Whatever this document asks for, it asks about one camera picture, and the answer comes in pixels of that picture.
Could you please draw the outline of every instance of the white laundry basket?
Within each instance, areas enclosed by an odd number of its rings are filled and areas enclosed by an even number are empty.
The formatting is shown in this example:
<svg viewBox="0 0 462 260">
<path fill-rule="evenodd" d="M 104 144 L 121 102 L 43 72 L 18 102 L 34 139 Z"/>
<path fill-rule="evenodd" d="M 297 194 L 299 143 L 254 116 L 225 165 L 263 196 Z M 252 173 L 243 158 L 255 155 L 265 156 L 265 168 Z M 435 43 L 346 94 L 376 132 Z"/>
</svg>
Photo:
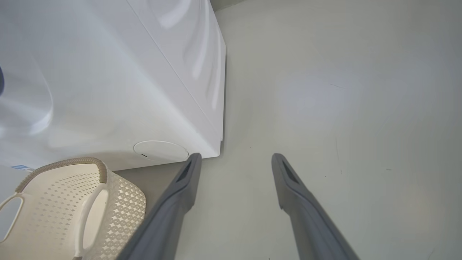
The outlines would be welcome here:
<svg viewBox="0 0 462 260">
<path fill-rule="evenodd" d="M 14 198 L 22 204 L 0 242 L 2 260 L 115 259 L 146 210 L 137 186 L 90 157 L 37 169 L 0 210 Z"/>
</svg>

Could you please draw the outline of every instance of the floor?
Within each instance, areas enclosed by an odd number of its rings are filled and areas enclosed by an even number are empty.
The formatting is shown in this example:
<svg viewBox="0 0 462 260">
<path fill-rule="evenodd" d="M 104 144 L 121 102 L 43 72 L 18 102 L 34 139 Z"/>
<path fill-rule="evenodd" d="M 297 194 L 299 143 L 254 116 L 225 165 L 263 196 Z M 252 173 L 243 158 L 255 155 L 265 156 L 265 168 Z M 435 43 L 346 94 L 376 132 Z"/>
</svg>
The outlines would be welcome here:
<svg viewBox="0 0 462 260">
<path fill-rule="evenodd" d="M 275 152 L 361 259 L 458 259 L 461 10 L 457 0 L 247 0 L 216 12 L 225 137 L 220 157 L 203 160 L 176 259 L 298 259 Z M 150 207 L 180 166 L 118 173 Z"/>
</svg>

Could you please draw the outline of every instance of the dark slot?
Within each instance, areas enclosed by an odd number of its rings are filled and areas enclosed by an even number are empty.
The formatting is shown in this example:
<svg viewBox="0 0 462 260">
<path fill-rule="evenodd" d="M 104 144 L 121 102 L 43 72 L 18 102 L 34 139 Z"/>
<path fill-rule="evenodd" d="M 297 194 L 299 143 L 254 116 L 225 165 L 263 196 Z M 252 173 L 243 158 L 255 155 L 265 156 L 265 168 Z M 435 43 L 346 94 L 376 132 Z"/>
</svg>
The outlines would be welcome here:
<svg viewBox="0 0 462 260">
<path fill-rule="evenodd" d="M 188 175 L 188 171 L 189 171 L 189 167 L 191 166 L 191 162 L 188 163 L 188 165 L 185 167 L 183 173 L 180 175 L 180 177 L 178 178 L 178 180 L 176 180 L 176 182 L 179 182 L 181 181 L 182 179 L 184 179 L 186 177 L 186 175 Z"/>
<path fill-rule="evenodd" d="M 291 170 L 289 170 L 289 167 L 287 167 L 286 163 L 285 162 L 282 162 L 282 164 L 284 165 L 284 169 L 286 170 L 286 173 L 287 173 L 287 176 L 289 176 L 289 178 L 291 180 L 293 180 L 293 182 L 298 183 L 297 179 L 295 178 L 295 176 L 293 176 L 293 173 Z"/>
</svg>

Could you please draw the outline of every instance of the white washing machine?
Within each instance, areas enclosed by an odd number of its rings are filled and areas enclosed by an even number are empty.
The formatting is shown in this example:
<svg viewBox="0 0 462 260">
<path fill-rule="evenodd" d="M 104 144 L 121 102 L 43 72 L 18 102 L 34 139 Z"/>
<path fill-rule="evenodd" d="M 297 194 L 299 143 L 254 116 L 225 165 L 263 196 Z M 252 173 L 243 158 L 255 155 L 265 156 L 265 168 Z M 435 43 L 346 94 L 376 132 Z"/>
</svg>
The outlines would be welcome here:
<svg viewBox="0 0 462 260">
<path fill-rule="evenodd" d="M 225 43 L 209 0 L 3 0 L 0 68 L 5 166 L 220 154 Z"/>
</svg>

